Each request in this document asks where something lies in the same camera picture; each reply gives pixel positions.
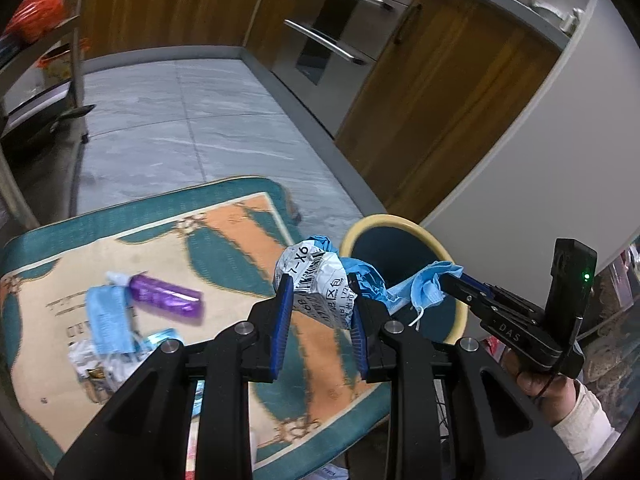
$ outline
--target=floor mat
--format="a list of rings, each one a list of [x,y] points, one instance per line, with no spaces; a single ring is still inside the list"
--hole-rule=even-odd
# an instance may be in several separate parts
[[[67,359],[69,343],[90,336],[84,294],[105,283],[105,272],[148,272],[202,291],[200,325],[135,309],[142,335],[172,327],[190,344],[272,296],[274,264],[299,240],[282,186],[243,177],[88,213],[9,242],[0,262],[5,358],[46,462],[55,467],[106,398],[99,381],[79,381]],[[348,335],[295,312],[279,379],[250,385],[254,476],[304,476],[386,412],[388,388],[360,381]]]

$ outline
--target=gray tile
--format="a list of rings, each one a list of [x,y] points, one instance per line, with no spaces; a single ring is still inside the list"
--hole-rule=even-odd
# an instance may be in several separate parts
[[[239,59],[179,60],[176,66],[188,118],[282,113]]]
[[[207,180],[258,174],[287,187],[302,215],[304,236],[339,244],[362,217],[340,183],[286,115],[190,120]]]
[[[84,78],[90,135],[186,118],[173,61],[111,68]]]
[[[82,158],[78,213],[203,183],[185,120],[94,137]]]

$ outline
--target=metal screw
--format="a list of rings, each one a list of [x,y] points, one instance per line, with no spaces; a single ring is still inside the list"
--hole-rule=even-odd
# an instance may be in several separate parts
[[[404,330],[404,325],[395,319],[385,323],[385,330],[390,334],[399,334]]]
[[[172,354],[178,348],[180,348],[180,341],[178,341],[177,339],[167,339],[167,340],[163,341],[162,344],[160,345],[160,349],[165,354]]]
[[[248,335],[254,331],[254,328],[255,326],[253,323],[249,321],[241,321],[234,327],[234,330],[236,331],[237,334]]]
[[[472,337],[463,337],[460,340],[460,348],[462,348],[465,352],[475,352],[480,348],[478,341],[473,339]]]

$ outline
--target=human hand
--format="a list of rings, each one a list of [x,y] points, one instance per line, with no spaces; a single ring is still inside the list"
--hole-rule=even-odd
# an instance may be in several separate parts
[[[523,372],[516,352],[507,348],[500,359],[502,368],[511,376],[518,387],[529,397],[535,397],[549,380],[548,374]],[[574,380],[558,375],[542,394],[540,411],[552,426],[563,420],[575,406],[577,391]]]

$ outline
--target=barcode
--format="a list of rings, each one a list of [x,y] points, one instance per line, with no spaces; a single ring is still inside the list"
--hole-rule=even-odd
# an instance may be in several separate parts
[[[323,256],[324,252],[322,251],[318,251],[311,255],[311,265],[306,268],[305,273],[302,275],[302,279],[298,282],[296,287],[297,292],[309,292],[311,290],[314,274],[318,272]]]

